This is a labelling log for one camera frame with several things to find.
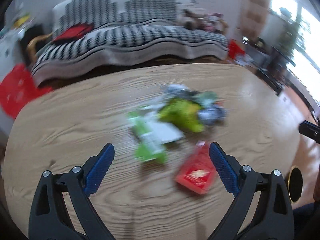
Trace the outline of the pink patterned pillow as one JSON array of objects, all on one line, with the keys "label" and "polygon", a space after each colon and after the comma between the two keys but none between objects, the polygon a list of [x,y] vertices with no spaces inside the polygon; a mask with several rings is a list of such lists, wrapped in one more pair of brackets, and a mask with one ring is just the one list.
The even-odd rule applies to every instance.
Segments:
[{"label": "pink patterned pillow", "polygon": [[206,16],[206,31],[210,32],[222,32],[224,26],[222,24],[223,14],[209,13]]}]

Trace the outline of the red cigarette carton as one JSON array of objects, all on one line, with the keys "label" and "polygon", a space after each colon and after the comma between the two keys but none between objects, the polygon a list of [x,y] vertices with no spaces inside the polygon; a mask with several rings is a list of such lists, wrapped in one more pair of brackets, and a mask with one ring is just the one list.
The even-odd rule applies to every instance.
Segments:
[{"label": "red cigarette carton", "polygon": [[217,175],[209,157],[209,144],[199,141],[185,160],[175,181],[196,194],[207,194]]}]

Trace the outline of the silver wrapper at top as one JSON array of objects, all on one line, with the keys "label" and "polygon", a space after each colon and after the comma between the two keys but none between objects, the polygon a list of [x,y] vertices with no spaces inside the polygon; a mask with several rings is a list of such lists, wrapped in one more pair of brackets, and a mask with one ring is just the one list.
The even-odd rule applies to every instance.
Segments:
[{"label": "silver wrapper at top", "polygon": [[198,94],[197,91],[190,90],[187,86],[181,84],[170,84],[162,87],[164,93],[171,97],[191,100]]}]

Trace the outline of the plush toy on sofa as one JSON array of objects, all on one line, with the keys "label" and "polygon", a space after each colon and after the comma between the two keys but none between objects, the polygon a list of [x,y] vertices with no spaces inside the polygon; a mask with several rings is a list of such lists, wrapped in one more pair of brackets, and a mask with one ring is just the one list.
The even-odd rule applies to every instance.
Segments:
[{"label": "plush toy on sofa", "polygon": [[189,30],[203,30],[207,25],[207,11],[203,8],[183,8],[177,16],[176,23]]}]

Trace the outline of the potted green plant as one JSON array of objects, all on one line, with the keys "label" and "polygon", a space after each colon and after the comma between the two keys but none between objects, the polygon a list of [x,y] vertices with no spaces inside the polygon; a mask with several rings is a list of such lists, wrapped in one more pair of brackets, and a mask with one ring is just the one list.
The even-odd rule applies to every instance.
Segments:
[{"label": "potted green plant", "polygon": [[295,21],[286,22],[278,38],[277,49],[289,58],[293,57],[295,49],[305,50],[304,37],[299,33],[302,22],[302,9],[298,8]]}]

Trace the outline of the black trash bin gold rim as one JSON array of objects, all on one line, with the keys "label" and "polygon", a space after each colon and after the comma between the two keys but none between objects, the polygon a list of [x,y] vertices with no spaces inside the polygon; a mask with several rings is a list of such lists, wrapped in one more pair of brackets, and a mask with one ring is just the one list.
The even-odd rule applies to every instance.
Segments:
[{"label": "black trash bin gold rim", "polygon": [[297,166],[291,167],[290,172],[286,176],[286,184],[291,203],[298,202],[303,191],[303,175]]}]

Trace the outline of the white torn paper piece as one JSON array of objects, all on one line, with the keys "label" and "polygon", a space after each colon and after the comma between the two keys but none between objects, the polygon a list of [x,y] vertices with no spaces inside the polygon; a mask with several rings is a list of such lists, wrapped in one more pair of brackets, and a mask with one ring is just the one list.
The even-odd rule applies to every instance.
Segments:
[{"label": "white torn paper piece", "polygon": [[184,138],[183,132],[171,123],[150,120],[147,125],[162,144],[176,142]]}]

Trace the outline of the black and white striped sofa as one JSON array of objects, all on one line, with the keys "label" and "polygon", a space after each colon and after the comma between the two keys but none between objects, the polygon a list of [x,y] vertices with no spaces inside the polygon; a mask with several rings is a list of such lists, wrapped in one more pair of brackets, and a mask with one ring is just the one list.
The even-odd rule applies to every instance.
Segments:
[{"label": "black and white striped sofa", "polygon": [[[228,55],[222,32],[189,30],[176,23],[195,0],[66,0],[53,8],[52,40],[35,56],[30,73],[37,85],[81,76],[99,66],[135,66],[162,56],[193,60]],[[71,26],[93,24],[77,41],[54,44]]]}]

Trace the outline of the green barcode snack wrapper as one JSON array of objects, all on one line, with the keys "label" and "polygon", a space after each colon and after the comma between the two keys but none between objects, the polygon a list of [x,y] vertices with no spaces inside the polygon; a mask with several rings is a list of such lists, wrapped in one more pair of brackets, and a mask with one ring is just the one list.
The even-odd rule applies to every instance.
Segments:
[{"label": "green barcode snack wrapper", "polygon": [[127,119],[139,141],[135,157],[142,162],[156,161],[160,164],[165,164],[167,161],[167,151],[145,118],[137,111],[132,111],[128,113]]}]

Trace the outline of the black side table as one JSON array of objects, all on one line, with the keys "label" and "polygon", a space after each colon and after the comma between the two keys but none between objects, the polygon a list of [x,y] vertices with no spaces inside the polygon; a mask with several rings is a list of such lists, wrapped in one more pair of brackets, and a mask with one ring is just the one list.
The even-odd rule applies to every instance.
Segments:
[{"label": "black side table", "polygon": [[279,96],[289,82],[289,67],[295,66],[296,63],[290,57],[272,46],[268,58],[257,69],[256,76],[263,80]]}]

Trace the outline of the silver crumpled foil wrapper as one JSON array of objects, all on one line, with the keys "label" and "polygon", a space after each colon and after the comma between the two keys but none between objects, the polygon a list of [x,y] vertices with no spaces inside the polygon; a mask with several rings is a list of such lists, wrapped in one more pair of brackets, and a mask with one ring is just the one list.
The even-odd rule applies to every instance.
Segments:
[{"label": "silver crumpled foil wrapper", "polygon": [[216,122],[221,122],[227,116],[227,111],[223,106],[213,104],[208,108],[198,111],[197,117],[200,123],[206,126],[212,126]]}]

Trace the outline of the red cushion on sofa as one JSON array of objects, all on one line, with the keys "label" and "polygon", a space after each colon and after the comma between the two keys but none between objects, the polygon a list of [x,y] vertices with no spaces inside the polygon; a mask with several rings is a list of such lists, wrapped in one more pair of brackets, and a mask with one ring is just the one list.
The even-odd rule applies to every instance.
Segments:
[{"label": "red cushion on sofa", "polygon": [[53,39],[54,44],[64,44],[72,41],[77,41],[84,37],[87,33],[94,29],[93,24],[79,23],[71,26],[62,34]]}]

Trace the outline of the green white small wrapper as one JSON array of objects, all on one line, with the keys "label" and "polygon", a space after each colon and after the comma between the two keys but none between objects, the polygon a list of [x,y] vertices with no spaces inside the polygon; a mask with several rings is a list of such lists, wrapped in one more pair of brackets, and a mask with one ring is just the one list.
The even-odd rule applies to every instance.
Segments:
[{"label": "green white small wrapper", "polygon": [[203,108],[207,108],[217,101],[217,94],[210,91],[199,92],[195,95],[195,101]]}]

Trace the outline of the red plastic stool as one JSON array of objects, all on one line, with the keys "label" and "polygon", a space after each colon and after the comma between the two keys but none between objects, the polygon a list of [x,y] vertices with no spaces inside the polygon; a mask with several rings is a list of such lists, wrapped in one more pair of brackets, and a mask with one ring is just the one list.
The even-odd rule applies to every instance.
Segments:
[{"label": "red plastic stool", "polygon": [[20,63],[1,82],[1,108],[15,120],[25,105],[52,91],[52,87],[37,87],[25,64]]}]

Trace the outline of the patterned curtain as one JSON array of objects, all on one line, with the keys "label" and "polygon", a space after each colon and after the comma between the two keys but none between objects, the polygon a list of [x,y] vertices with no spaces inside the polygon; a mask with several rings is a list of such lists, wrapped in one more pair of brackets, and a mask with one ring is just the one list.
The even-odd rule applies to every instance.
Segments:
[{"label": "patterned curtain", "polygon": [[240,18],[242,35],[255,40],[262,32],[271,0],[244,0]]}]

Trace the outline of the yellow-green snack bag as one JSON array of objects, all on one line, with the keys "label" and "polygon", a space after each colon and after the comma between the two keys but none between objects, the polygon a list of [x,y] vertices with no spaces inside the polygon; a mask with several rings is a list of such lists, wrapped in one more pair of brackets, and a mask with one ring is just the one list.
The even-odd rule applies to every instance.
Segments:
[{"label": "yellow-green snack bag", "polygon": [[198,111],[201,109],[198,103],[173,98],[159,111],[158,117],[161,121],[172,123],[181,130],[200,133],[204,131],[204,124],[198,117]]}]

